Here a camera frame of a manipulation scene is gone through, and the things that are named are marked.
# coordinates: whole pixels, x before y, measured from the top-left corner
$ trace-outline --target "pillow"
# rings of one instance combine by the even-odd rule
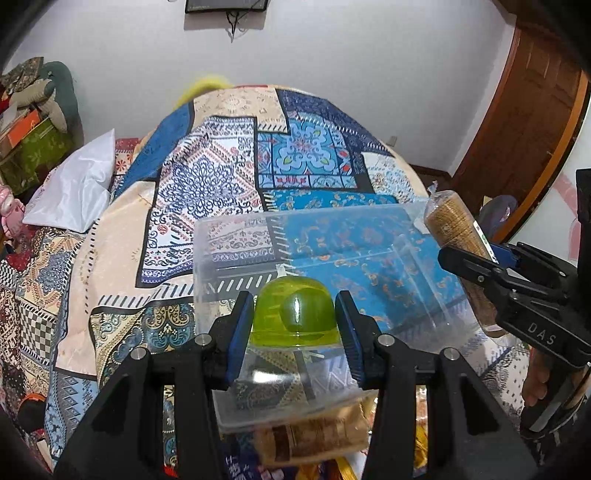
[[[115,130],[111,130],[53,171],[26,206],[22,222],[86,232],[109,205],[114,164]]]

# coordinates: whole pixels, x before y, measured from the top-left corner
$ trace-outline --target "blanket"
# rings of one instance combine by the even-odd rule
[[[45,428],[54,461],[133,348],[159,353],[194,336],[195,222],[427,196],[408,164],[367,129],[325,99],[282,87],[238,87],[200,96],[166,117],[136,147],[138,140],[118,141],[112,203],[88,233],[40,229],[24,271],[0,261],[5,383],[15,378],[15,398],[33,392],[47,396]],[[331,228],[338,238],[355,241],[360,232],[345,227]],[[248,261],[253,256],[305,274],[294,253],[303,242],[319,248],[317,234],[303,225],[284,232],[266,227],[239,232],[228,246],[233,265],[241,267],[232,284],[249,285],[256,294],[276,278],[277,272],[256,270]],[[326,270],[322,281],[329,289],[350,290],[383,331],[412,332],[416,326],[400,319],[430,308],[419,299],[427,293],[433,297],[431,288],[438,304],[452,307],[465,300],[457,279],[440,269],[434,240],[408,217],[364,234],[405,235],[434,279],[428,286],[392,273],[386,278],[383,265],[348,265],[346,275],[342,265]],[[229,312],[239,290],[215,290],[209,301]],[[480,374],[490,373],[510,351],[476,330],[458,346]],[[287,370],[294,368],[289,362]],[[516,377],[515,385],[520,382]],[[499,380],[495,387],[500,397],[504,386]],[[511,388],[508,404],[517,411],[519,396]],[[174,396],[165,395],[170,409]],[[16,403],[8,409],[14,412]],[[164,432],[165,462],[173,465],[172,419]]]

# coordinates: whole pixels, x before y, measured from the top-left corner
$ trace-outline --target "wooden door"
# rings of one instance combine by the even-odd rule
[[[491,107],[452,180],[473,214],[484,195],[525,200],[563,136],[581,74],[551,37],[516,30]]]

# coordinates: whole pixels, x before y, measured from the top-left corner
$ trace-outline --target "green plastic dome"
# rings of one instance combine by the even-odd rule
[[[258,295],[251,343],[275,348],[339,343],[328,289],[308,277],[280,277]]]

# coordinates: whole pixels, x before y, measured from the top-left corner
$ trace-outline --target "metal screw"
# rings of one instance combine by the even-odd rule
[[[378,337],[378,343],[384,346],[392,346],[396,339],[392,335],[388,335],[387,333],[383,333]]]
[[[148,351],[144,347],[138,346],[131,351],[131,358],[133,358],[134,360],[141,360],[143,357],[146,356],[147,352]]]
[[[195,343],[201,346],[206,346],[212,341],[212,336],[208,333],[200,333],[195,337]]]
[[[458,352],[455,348],[446,348],[443,351],[443,355],[445,355],[445,358],[447,358],[448,360],[457,360],[458,358],[460,358],[460,352]]]

